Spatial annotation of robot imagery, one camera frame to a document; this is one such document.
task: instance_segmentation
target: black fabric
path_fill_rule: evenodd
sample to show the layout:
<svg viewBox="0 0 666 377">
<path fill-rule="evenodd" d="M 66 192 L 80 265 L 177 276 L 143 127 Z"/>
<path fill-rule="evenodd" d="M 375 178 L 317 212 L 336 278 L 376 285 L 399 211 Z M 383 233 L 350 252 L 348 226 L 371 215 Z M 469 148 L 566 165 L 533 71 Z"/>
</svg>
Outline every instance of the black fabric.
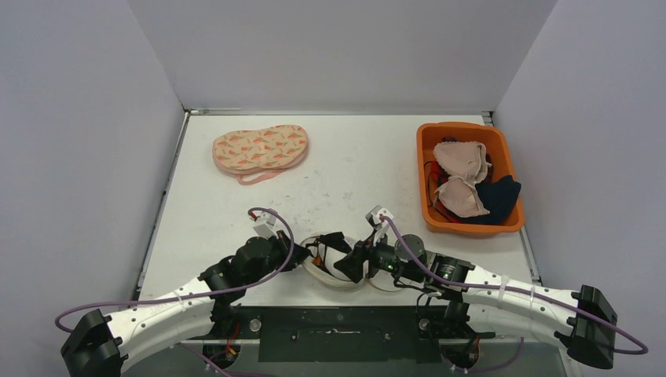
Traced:
<svg viewBox="0 0 666 377">
<path fill-rule="evenodd" d="M 345 235 L 342 234 L 342 232 L 322 234 L 317 238 L 319 239 L 319 242 L 330 247 L 331 249 L 341 251 L 345 254 L 352 252 L 352 247 L 347 244 L 347 241 L 345 241 Z"/>
<path fill-rule="evenodd" d="M 474 216 L 472 218 L 461 218 L 456 216 L 450 210 L 446 210 L 456 220 L 464 224 L 477 224 L 477 225 L 500 225 L 511 214 L 511 211 L 518 201 L 518 194 L 520 193 L 521 184 L 514 181 L 510 175 L 501 177 L 495 183 L 479 183 L 476 185 L 477 194 L 483 207 L 489 210 L 489 214 L 482 216 Z"/>
</svg>

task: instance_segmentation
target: red cable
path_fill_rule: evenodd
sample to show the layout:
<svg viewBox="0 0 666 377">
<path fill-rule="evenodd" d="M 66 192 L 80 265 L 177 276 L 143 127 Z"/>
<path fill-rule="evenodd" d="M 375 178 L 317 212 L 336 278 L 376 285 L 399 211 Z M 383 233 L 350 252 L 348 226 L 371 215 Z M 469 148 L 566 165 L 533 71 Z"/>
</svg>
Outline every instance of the red cable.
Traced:
<svg viewBox="0 0 666 377">
<path fill-rule="evenodd" d="M 227 339 L 227 347 L 226 347 L 226 352 L 229 353 L 230 347 L 229 347 L 229 342 L 231 342 L 233 339 L 238 336 L 238 333 L 240 332 L 240 324 L 236 322 L 236 331 L 234 331 L 233 335 L 231 335 L 231 338 Z"/>
</svg>

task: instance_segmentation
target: pink eye mask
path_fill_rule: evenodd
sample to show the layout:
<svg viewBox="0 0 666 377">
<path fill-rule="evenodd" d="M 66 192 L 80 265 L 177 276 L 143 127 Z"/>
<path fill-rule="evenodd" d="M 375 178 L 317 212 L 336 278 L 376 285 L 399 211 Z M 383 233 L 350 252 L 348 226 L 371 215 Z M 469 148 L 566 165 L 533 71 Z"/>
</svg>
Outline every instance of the pink eye mask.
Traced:
<svg viewBox="0 0 666 377">
<path fill-rule="evenodd" d="M 232 131 L 213 141 L 213 162 L 236 176 L 241 185 L 274 178 L 298 165 L 308 150 L 308 134 L 300 126 L 281 125 L 255 131 Z M 264 174 L 245 181 L 243 176 Z"/>
</svg>

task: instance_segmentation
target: wire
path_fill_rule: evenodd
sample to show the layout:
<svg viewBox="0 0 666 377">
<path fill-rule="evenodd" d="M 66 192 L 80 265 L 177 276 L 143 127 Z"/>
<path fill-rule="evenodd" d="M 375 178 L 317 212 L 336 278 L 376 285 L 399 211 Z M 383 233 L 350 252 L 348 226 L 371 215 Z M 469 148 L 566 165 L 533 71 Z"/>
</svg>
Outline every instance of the wire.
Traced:
<svg viewBox="0 0 666 377">
<path fill-rule="evenodd" d="M 189 346 L 186 346 L 186 345 L 183 344 L 183 343 L 178 343 L 177 346 L 180 346 L 180 347 L 186 349 L 187 351 L 189 351 L 189 352 L 191 352 L 191 353 L 194 353 L 194 354 L 195 354 L 196 356 L 198 356 L 200 359 L 202 359 L 203 361 L 205 361 L 206 364 L 210 365 L 210 367 L 213 368 L 214 371 L 216 371 L 217 373 L 223 375 L 224 377 L 274 377 L 273 375 L 263 375 L 263 374 L 260 374 L 260 373 L 227 372 L 227 371 L 225 371 L 224 369 L 218 367 L 218 365 L 215 364 L 215 363 L 211 360 L 213 357 L 208 358 L 208 357 L 206 357 L 206 355 L 204 355 L 203 353 L 201 353 L 201 352 L 199 352 L 199 351 L 197 351 L 197 350 L 194 350 L 193 348 L 190 348 Z"/>
<path fill-rule="evenodd" d="M 284 262 L 282 262 L 282 265 L 278 267 L 273 273 L 268 275 L 267 277 L 256 281 L 251 284 L 243 285 L 241 287 L 234 287 L 234 288 L 228 288 L 228 289 L 221 289 L 219 291 L 210 291 L 210 292 L 203 292 L 203 293 L 196 293 L 194 295 L 186 295 L 186 296 L 180 296 L 180 297 L 172 297 L 172 298 L 160 298 L 156 300 L 145 300 L 145 301 L 109 301 L 109 302 L 95 302 L 92 304 L 85 304 L 81 306 L 76 306 L 75 308 L 71 308 L 68 310 L 65 310 L 62 312 L 60 315 L 56 317 L 55 324 L 56 327 L 59 328 L 60 330 L 71 333 L 72 329 L 65 327 L 61 321 L 64 317 L 80 312 L 81 310 L 87 310 L 87 309 L 96 309 L 96 308 L 102 308 L 102 307 L 107 307 L 107 306 L 134 306 L 134 305 L 157 305 L 157 304 L 166 304 L 169 302 L 178 302 L 180 300 L 188 300 L 191 298 L 202 298 L 202 297 L 210 297 L 210 296 L 216 296 L 216 295 L 226 295 L 228 293 L 233 293 L 233 292 L 238 292 L 238 291 L 244 291 L 246 289 L 256 287 L 259 284 L 263 284 L 269 280 L 271 280 L 273 277 L 275 277 L 278 273 L 280 273 L 284 267 L 287 266 L 289 261 L 291 260 L 291 256 L 294 254 L 294 248 L 296 242 L 294 241 L 294 233 L 291 231 L 291 227 L 287 223 L 282 216 L 280 216 L 277 212 L 274 210 L 270 210 L 268 208 L 260 208 L 260 207 L 253 207 L 251 208 L 247 213 L 251 216 L 254 214 L 254 211 L 260 210 L 262 212 L 267 212 L 273 216 L 275 216 L 280 222 L 284 225 L 284 228 L 287 230 L 287 233 L 289 233 L 289 240 L 291 241 L 289 245 L 289 252 L 287 253 L 287 257 L 284 259 Z"/>
<path fill-rule="evenodd" d="M 368 282 L 368 284 L 370 284 L 371 287 L 373 287 L 374 289 L 376 289 L 378 291 L 382 291 L 382 292 L 386 292 L 386 293 L 397 293 L 397 292 L 402 291 L 404 289 L 404 288 L 400 288 L 400 289 L 395 289 L 395 290 L 391 291 L 390 289 L 384 289 L 382 287 L 376 286 L 375 283 L 372 283 L 372 279 L 369 278 L 369 277 L 366 277 L 365 279 Z"/>
<path fill-rule="evenodd" d="M 496 371 L 496 370 L 499 370 L 499 369 L 502 369 L 502 368 L 506 368 L 509 365 L 513 364 L 516 360 L 518 360 L 518 358 L 520 357 L 520 355 L 522 353 L 522 347 L 524 345 L 525 345 L 525 339 L 521 337 L 521 341 L 520 341 L 520 343 L 518 343 L 518 349 L 516 350 L 516 353 L 514 353 L 514 356 L 511 357 L 511 359 L 509 359 L 507 361 L 504 361 L 502 364 L 493 365 L 492 367 L 475 368 L 474 370 L 472 370 L 471 368 L 461 368 L 461 367 L 453 364 L 453 362 L 451 362 L 448 359 L 448 357 L 446 356 L 446 352 L 444 352 L 442 354 L 442 356 L 444 356 L 444 359 L 446 359 L 446 361 L 448 361 L 449 363 L 451 363 L 451 365 L 453 365 L 453 368 L 455 370 L 460 371 L 460 372 L 465 372 L 465 373 L 492 372 L 492 371 Z"/>
<path fill-rule="evenodd" d="M 240 324 L 238 322 L 236 322 L 236 331 L 233 332 L 233 335 L 231 335 L 231 338 L 227 339 L 227 346 L 225 348 L 225 351 L 227 353 L 231 351 L 231 347 L 229 346 L 229 342 L 231 342 L 233 339 L 235 339 L 236 336 L 238 336 L 239 332 L 240 332 Z"/>
<path fill-rule="evenodd" d="M 435 274 L 435 273 L 433 273 L 432 271 L 430 271 L 430 270 L 426 267 L 426 265 L 424 265 L 424 264 L 423 264 L 423 263 L 422 263 L 422 262 L 416 257 L 416 255 L 414 255 L 414 252 L 412 251 L 412 249 L 410 249 L 410 248 L 409 248 L 409 245 L 407 245 L 407 242 L 404 241 L 404 238 L 403 238 L 403 236 L 400 234 L 400 231 L 397 230 L 397 227 L 396 227 L 395 223 L 393 222 L 393 220 L 391 220 L 390 218 L 388 218 L 388 217 L 386 217 L 386 216 L 383 216 L 383 215 L 380 215 L 380 219 L 381 219 L 382 221 L 386 221 L 386 222 L 389 224 L 389 226 L 390 226 L 391 229 L 393 230 L 393 233 L 395 233 L 396 237 L 398 238 L 398 241 L 400 241 L 400 244 L 402 245 L 402 247 L 404 248 L 404 250 L 407 251 L 407 253 L 409 254 L 409 257 L 412 258 L 412 260 L 414 261 L 414 263 L 415 263 L 415 264 L 416 264 L 421 270 L 423 270 L 423 272 L 424 272 L 427 276 L 432 277 L 433 279 L 435 279 L 435 280 L 438 281 L 439 283 L 442 283 L 442 284 L 447 285 L 447 286 L 453 286 L 453 287 L 474 288 L 474 289 L 484 289 L 484 290 L 492 289 L 492 290 L 496 290 L 496 291 L 499 291 L 499 290 L 504 289 L 504 290 L 506 290 L 506 291 L 516 292 L 516 293 L 520 293 L 520 294 L 522 294 L 522 295 L 528 295 L 528 296 L 534 295 L 534 297 L 536 297 L 536 298 L 538 298 L 538 299 L 541 299 L 541 300 L 544 300 L 545 302 L 549 302 L 549 303 L 551 303 L 551 304 L 553 304 L 553 305 L 557 305 L 557 306 L 560 306 L 560 307 L 562 307 L 562 308 L 564 308 L 564 309 L 571 310 L 571 311 L 573 311 L 573 312 L 575 312 L 575 313 L 580 314 L 581 316 L 584 316 L 584 317 L 586 317 L 586 318 L 589 318 L 589 319 L 593 320 L 594 322 L 597 322 L 597 323 L 599 323 L 599 324 L 602 324 L 602 325 L 606 326 L 607 328 L 609 328 L 609 329 L 615 331 L 617 334 L 620 334 L 620 335 L 624 336 L 626 339 L 628 339 L 629 341 L 631 341 L 632 343 L 634 343 L 635 345 L 637 345 L 638 347 L 641 348 L 640 350 L 619 350 L 619 349 L 613 349 L 613 352 L 614 352 L 614 353 L 622 353 L 622 354 L 625 354 L 625 355 L 644 355 L 644 354 L 648 353 L 648 347 L 645 345 L 645 343 L 641 342 L 640 340 L 638 340 L 638 339 L 637 339 L 636 337 L 634 337 L 633 335 L 627 333 L 625 330 L 622 330 L 621 328 L 617 327 L 616 325 L 611 324 L 609 321 L 604 320 L 603 318 L 597 317 L 597 316 L 595 316 L 594 314 L 588 313 L 588 312 L 586 312 L 585 310 L 582 310 L 582 309 L 576 308 L 575 306 L 571 306 L 571 305 L 569 305 L 569 304 L 567 304 L 567 303 L 565 303 L 565 302 L 561 302 L 561 301 L 556 300 L 556 299 L 554 299 L 554 298 L 550 298 L 550 297 L 548 297 L 548 296 L 546 296 L 546 295 L 542 295 L 541 293 L 531 292 L 531 291 L 528 291 L 528 290 L 526 290 L 526 289 L 522 289 L 522 288 L 518 288 L 518 287 L 506 286 L 506 287 L 502 288 L 502 287 L 499 286 L 499 285 L 492 285 L 492 284 L 491 284 L 491 285 L 485 285 L 485 284 L 468 284 L 468 283 L 459 283 L 459 282 L 457 282 L 457 281 L 450 281 L 450 280 L 443 279 L 442 277 L 440 277 L 440 276 L 438 276 L 437 274 Z"/>
</svg>

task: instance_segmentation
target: white wall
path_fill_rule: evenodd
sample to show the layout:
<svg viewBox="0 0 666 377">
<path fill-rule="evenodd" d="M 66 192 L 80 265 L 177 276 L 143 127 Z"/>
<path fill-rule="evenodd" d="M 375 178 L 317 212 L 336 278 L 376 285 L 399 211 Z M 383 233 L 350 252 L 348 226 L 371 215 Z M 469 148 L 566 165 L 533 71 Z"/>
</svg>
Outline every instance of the white wall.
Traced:
<svg viewBox="0 0 666 377">
<path fill-rule="evenodd" d="M 651 347 L 586 376 L 666 373 L 665 36 L 661 0 L 559 0 L 495 117 L 544 282 L 601 288 Z"/>
<path fill-rule="evenodd" d="M 495 108 L 555 0 L 129 0 L 186 108 Z"/>
<path fill-rule="evenodd" d="M 0 375 L 68 375 L 53 318 L 130 297 L 182 117 L 126 2 L 3 2 Z"/>
</svg>

